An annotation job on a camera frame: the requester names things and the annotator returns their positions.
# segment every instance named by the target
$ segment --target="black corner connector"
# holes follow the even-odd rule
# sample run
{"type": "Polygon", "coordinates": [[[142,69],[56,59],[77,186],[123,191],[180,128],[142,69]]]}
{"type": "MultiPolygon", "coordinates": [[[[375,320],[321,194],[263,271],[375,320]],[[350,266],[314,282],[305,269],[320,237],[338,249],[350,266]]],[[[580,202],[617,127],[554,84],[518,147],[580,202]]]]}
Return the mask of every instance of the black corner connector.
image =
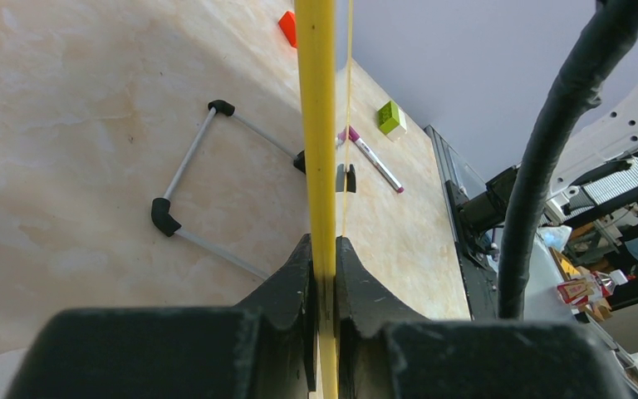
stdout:
{"type": "Polygon", "coordinates": [[[295,165],[295,168],[302,172],[303,174],[307,174],[307,164],[304,161],[304,150],[297,154],[294,160],[292,160],[292,164],[295,165]]]}
{"type": "Polygon", "coordinates": [[[153,199],[153,205],[150,209],[150,218],[158,230],[162,231],[168,237],[172,237],[174,232],[182,227],[171,214],[169,214],[169,199],[156,198],[153,199]]]}
{"type": "Polygon", "coordinates": [[[214,108],[216,112],[219,114],[224,114],[226,116],[231,116],[236,111],[236,107],[228,104],[224,100],[214,100],[209,103],[209,110],[214,108]]]}

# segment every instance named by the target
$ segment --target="black cable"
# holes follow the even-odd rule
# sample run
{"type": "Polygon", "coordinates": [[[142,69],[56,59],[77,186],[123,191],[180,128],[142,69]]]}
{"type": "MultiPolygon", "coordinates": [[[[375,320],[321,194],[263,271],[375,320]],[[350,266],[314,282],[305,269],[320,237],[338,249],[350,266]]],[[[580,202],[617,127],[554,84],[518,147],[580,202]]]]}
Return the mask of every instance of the black cable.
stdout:
{"type": "Polygon", "coordinates": [[[498,273],[501,318],[522,318],[529,257],[549,180],[578,118],[638,38],[638,0],[608,0],[583,28],[539,112],[510,196],[498,273]]]}

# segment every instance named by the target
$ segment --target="gray metal bar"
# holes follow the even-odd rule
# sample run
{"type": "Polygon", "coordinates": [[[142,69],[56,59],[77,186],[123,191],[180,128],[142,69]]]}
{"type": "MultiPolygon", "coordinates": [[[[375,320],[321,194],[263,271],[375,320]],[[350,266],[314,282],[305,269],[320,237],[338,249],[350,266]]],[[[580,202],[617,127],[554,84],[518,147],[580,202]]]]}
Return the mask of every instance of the gray metal bar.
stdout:
{"type": "Polygon", "coordinates": [[[246,118],[240,116],[237,112],[233,113],[233,117],[238,119],[245,126],[247,126],[248,129],[258,133],[258,135],[260,135],[263,139],[270,141],[273,145],[275,145],[277,148],[282,150],[282,152],[284,152],[285,154],[289,155],[290,158],[295,159],[297,157],[297,153],[292,152],[289,148],[284,146],[281,142],[277,141],[275,139],[275,137],[272,137],[271,135],[269,135],[268,133],[263,131],[263,129],[255,126],[251,121],[249,121],[246,118]]]}
{"type": "Polygon", "coordinates": [[[261,269],[256,268],[255,266],[249,264],[245,260],[240,259],[239,257],[237,257],[234,254],[231,254],[226,249],[223,249],[223,248],[219,247],[216,244],[212,244],[209,241],[207,241],[206,239],[203,239],[203,238],[199,237],[198,235],[192,234],[192,233],[190,233],[189,231],[187,231],[185,229],[178,229],[174,233],[176,235],[182,237],[183,239],[187,239],[188,241],[190,241],[192,243],[195,243],[198,246],[200,246],[200,247],[202,247],[204,249],[207,249],[208,251],[210,251],[210,252],[212,252],[214,254],[217,254],[218,256],[228,260],[232,264],[235,264],[236,266],[239,266],[240,268],[243,268],[246,271],[255,274],[256,276],[258,276],[259,278],[262,278],[263,280],[267,280],[270,277],[270,274],[263,272],[261,269]]]}
{"type": "Polygon", "coordinates": [[[615,245],[615,239],[612,238],[610,233],[607,232],[605,226],[600,222],[600,220],[596,220],[593,222],[593,225],[596,226],[596,229],[601,233],[604,239],[606,239],[608,246],[611,246],[616,253],[620,253],[620,250],[615,245]]]}
{"type": "Polygon", "coordinates": [[[212,107],[212,109],[209,110],[207,119],[204,120],[202,127],[199,128],[199,131],[197,132],[197,136],[194,137],[194,141],[192,141],[192,145],[189,147],[189,150],[187,150],[187,154],[182,159],[182,163],[179,164],[179,168],[177,169],[177,172],[174,174],[172,181],[169,183],[169,186],[167,190],[165,191],[165,194],[163,195],[163,198],[165,198],[166,200],[169,200],[169,197],[172,195],[172,192],[174,191],[175,188],[177,188],[179,179],[182,178],[182,174],[184,173],[184,170],[187,169],[187,164],[189,163],[190,160],[192,160],[192,155],[194,155],[194,152],[197,150],[197,147],[199,147],[199,142],[202,140],[202,136],[204,135],[204,132],[207,130],[207,127],[209,127],[209,123],[211,123],[211,120],[213,119],[214,115],[216,115],[216,108],[212,107]]]}

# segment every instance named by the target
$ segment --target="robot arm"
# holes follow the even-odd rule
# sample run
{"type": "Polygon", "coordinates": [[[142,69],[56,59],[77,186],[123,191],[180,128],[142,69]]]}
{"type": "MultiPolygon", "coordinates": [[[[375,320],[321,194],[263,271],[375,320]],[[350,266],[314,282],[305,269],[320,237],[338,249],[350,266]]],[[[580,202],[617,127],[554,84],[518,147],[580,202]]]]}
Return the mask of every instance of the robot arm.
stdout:
{"type": "Polygon", "coordinates": [[[562,207],[578,194],[572,183],[587,171],[638,149],[638,86],[608,115],[573,136],[552,175],[547,217],[555,223],[566,218],[562,207]]]}

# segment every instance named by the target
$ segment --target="marker pen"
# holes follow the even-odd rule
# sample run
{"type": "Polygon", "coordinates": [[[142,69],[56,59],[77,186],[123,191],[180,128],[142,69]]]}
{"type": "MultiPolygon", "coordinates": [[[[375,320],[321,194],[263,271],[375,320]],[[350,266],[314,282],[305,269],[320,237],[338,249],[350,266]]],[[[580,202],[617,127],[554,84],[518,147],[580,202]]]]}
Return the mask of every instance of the marker pen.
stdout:
{"type": "Polygon", "coordinates": [[[356,133],[356,131],[353,129],[353,126],[349,126],[348,138],[356,145],[358,145],[358,148],[361,150],[363,155],[365,155],[366,158],[368,158],[368,160],[371,162],[371,164],[373,164],[373,166],[378,169],[380,174],[385,177],[392,188],[397,191],[397,194],[405,191],[405,187],[402,187],[400,182],[397,181],[397,179],[390,173],[390,171],[387,170],[385,165],[380,162],[380,159],[378,159],[378,155],[376,155],[375,152],[373,152],[373,150],[371,150],[371,148],[363,141],[363,139],[361,139],[361,136],[356,133]]]}

